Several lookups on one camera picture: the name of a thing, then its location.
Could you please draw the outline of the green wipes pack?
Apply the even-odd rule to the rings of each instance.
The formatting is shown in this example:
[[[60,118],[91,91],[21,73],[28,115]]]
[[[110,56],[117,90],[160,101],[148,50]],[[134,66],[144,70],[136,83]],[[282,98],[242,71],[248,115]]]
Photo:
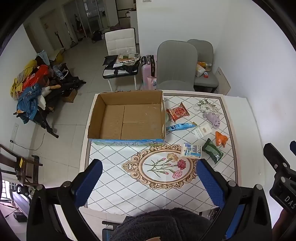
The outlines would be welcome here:
[[[223,158],[223,152],[220,151],[209,138],[204,143],[202,150],[210,156],[215,164]]]

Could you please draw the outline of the orange snack packet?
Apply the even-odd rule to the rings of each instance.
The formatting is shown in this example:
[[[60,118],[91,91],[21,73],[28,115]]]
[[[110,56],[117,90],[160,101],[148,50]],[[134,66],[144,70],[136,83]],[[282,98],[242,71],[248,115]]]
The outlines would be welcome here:
[[[215,132],[215,138],[216,138],[216,146],[222,146],[222,147],[225,147],[226,144],[227,144],[227,141],[228,141],[228,137],[221,134],[220,132],[216,131]]]

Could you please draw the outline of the blue yellow tissue pack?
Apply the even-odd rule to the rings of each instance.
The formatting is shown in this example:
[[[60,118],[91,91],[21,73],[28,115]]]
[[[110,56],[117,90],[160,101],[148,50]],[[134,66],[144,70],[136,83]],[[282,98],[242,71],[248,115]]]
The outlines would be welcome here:
[[[202,158],[202,146],[184,143],[181,147],[181,156],[199,160]]]

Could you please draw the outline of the white cigarette carton box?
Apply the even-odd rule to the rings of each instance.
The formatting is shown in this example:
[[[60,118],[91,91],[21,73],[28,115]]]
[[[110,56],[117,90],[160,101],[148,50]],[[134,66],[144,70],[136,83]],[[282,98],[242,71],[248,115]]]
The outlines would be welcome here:
[[[212,132],[212,129],[211,129],[210,125],[208,123],[206,123],[206,124],[204,124],[202,126],[197,127],[194,130],[194,135],[199,140],[199,139],[204,138],[205,136],[207,136],[211,132]]]

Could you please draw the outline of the purple plush toy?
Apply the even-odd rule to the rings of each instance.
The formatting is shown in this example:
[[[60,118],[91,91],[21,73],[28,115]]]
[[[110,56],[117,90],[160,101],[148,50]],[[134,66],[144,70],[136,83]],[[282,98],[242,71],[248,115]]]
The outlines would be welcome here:
[[[206,118],[213,125],[214,129],[218,129],[220,127],[221,121],[219,116],[217,116],[213,112],[203,112],[203,118]]]

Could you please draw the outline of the blue tube packet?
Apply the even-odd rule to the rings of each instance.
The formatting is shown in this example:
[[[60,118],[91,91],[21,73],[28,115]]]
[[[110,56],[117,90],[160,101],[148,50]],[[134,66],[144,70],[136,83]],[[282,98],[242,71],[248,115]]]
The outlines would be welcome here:
[[[181,131],[181,130],[187,130],[189,128],[195,128],[197,127],[196,123],[178,123],[173,126],[169,126],[166,128],[166,131],[172,132],[172,131]]]

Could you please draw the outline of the red snack packet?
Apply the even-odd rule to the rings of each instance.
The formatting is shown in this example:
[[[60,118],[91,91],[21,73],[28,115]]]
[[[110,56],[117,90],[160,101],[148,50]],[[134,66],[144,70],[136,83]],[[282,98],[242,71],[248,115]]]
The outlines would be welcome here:
[[[166,112],[173,122],[190,115],[182,102],[175,108],[166,109]]]

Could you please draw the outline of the dark wooden chair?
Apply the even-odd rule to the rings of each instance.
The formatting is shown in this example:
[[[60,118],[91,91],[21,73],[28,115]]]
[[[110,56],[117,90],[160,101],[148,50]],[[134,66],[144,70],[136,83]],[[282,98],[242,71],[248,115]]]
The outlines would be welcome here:
[[[1,145],[1,150],[6,151],[11,156],[13,156],[16,160],[12,160],[6,157],[4,154],[1,154],[1,164],[13,168],[13,171],[2,170],[1,173],[9,174],[16,176],[17,180],[20,182],[20,185],[24,186],[33,186],[37,187],[39,185],[39,167],[43,166],[40,163],[40,157],[37,155],[32,155],[33,160],[24,158],[7,147]],[[27,174],[27,164],[33,166],[32,175]]]

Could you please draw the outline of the dark fleece sleeve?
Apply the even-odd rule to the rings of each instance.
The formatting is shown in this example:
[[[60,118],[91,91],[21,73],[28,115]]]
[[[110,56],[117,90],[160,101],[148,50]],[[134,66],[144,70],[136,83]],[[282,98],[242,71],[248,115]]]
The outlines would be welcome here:
[[[126,217],[111,240],[199,240],[211,221],[182,208],[160,209]]]

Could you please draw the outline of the patterned table mat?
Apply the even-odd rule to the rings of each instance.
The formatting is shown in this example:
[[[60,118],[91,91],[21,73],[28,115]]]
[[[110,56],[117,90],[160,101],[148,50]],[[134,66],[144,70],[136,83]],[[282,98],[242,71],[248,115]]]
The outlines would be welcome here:
[[[222,97],[208,95],[165,96],[165,106],[184,104],[189,116],[181,123],[208,122],[199,109],[201,103],[214,105],[221,124],[218,133],[227,137],[226,145],[218,147],[219,160],[203,153],[202,157],[227,181],[237,180],[237,161],[231,125]],[[167,132],[162,146],[112,146],[89,141],[86,164],[99,159],[102,175],[92,190],[86,206],[89,209],[118,215],[137,215],[161,208],[181,207],[195,213],[214,208],[197,172],[196,162],[180,156],[184,143],[203,145],[215,141],[215,133],[197,139],[193,129]]]

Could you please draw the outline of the open cardboard box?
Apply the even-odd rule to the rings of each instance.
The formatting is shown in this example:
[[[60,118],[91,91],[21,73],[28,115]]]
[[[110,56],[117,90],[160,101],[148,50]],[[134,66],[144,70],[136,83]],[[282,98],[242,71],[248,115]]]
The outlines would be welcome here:
[[[87,137],[104,146],[161,146],[166,108],[161,90],[100,93],[95,98]]]

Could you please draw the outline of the pile of colourful clothes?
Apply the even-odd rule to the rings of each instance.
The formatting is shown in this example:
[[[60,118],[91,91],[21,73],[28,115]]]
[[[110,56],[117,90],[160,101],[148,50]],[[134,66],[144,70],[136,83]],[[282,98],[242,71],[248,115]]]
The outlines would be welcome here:
[[[48,55],[41,51],[14,79],[10,95],[17,101],[15,114],[24,124],[33,121],[39,109],[45,110],[45,97],[52,90],[61,88],[60,84],[50,84],[52,78],[53,70]]]

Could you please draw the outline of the pink paper bag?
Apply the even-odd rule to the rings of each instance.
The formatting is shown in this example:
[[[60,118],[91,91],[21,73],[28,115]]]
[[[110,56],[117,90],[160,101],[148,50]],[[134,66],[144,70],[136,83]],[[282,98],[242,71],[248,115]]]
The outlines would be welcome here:
[[[147,87],[149,90],[156,90],[157,88],[157,78],[156,77],[148,77],[147,78]]]

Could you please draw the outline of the front grey chair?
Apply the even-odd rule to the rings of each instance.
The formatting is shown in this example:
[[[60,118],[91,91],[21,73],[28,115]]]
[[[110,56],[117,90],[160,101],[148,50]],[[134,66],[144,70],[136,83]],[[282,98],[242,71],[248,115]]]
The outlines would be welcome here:
[[[157,89],[194,91],[197,49],[188,42],[167,40],[157,52]]]

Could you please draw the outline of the grey chair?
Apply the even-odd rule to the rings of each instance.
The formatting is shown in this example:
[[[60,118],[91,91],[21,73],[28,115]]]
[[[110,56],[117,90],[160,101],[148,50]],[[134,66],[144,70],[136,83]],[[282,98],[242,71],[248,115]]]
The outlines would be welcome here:
[[[191,39],[187,41],[197,50],[198,63],[194,80],[196,91],[206,90],[213,93],[219,86],[217,77],[212,72],[214,49],[210,42],[205,40]]]
[[[188,42],[167,40],[157,52],[157,89],[194,91],[197,49]]]

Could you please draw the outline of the rear grey chair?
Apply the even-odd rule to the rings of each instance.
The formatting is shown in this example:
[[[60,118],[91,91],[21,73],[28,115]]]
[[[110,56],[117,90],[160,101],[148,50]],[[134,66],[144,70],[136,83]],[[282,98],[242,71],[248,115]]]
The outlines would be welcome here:
[[[205,40],[191,39],[187,41],[197,50],[198,63],[194,80],[196,91],[206,90],[213,93],[219,86],[217,77],[212,72],[214,49],[210,42]]]

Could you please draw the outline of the pink suitcase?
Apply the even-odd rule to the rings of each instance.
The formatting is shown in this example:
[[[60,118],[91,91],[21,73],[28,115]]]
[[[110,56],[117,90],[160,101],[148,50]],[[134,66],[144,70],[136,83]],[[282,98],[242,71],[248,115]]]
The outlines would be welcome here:
[[[142,68],[142,80],[144,89],[149,90],[147,87],[147,78],[157,77],[157,56],[146,55],[141,57],[141,68]]]

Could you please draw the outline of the white padded chair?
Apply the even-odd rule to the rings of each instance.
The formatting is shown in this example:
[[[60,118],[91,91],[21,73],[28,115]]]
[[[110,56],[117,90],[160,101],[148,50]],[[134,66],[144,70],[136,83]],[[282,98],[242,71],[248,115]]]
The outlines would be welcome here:
[[[108,55],[118,55],[116,63],[104,65],[103,79],[110,83],[111,79],[132,76],[137,89],[137,74],[140,54],[137,52],[135,29],[119,29],[105,33]]]

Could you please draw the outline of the white board against wall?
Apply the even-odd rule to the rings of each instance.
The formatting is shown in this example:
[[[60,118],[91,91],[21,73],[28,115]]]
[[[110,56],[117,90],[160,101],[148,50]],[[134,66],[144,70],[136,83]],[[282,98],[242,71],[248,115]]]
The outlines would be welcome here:
[[[227,95],[231,89],[231,86],[220,67],[217,68],[215,77],[217,78],[218,84],[219,84],[216,89],[217,93],[222,95]]]

